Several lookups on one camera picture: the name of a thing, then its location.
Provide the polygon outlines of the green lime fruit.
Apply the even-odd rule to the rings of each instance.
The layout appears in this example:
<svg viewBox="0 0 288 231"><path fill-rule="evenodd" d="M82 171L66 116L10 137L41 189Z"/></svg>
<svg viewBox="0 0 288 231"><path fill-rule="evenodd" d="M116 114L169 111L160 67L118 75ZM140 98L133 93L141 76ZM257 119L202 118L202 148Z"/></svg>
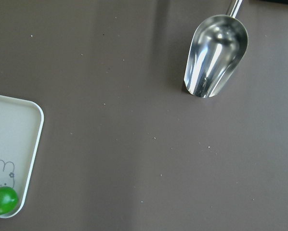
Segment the green lime fruit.
<svg viewBox="0 0 288 231"><path fill-rule="evenodd" d="M14 210L18 203L16 191L11 187L0 187L0 215Z"/></svg>

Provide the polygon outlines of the cream rabbit print tray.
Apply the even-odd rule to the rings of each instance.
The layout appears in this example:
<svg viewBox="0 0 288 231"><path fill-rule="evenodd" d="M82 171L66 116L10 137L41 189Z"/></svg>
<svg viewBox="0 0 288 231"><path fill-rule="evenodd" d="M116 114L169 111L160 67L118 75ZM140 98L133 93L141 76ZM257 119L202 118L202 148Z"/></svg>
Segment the cream rabbit print tray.
<svg viewBox="0 0 288 231"><path fill-rule="evenodd" d="M18 197L0 218L11 218L24 206L43 122L36 103L0 95L0 186L13 188Z"/></svg>

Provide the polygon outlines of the steel metal scoop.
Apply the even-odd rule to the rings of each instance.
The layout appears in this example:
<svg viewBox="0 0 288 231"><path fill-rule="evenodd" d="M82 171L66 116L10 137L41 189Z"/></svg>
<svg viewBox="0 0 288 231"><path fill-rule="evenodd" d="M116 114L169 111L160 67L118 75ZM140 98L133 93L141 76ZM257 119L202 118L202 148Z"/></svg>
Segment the steel metal scoop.
<svg viewBox="0 0 288 231"><path fill-rule="evenodd" d="M231 1L225 14L211 16L196 28L183 79L190 94L199 98L218 95L243 59L249 36L236 18L242 3Z"/></svg>

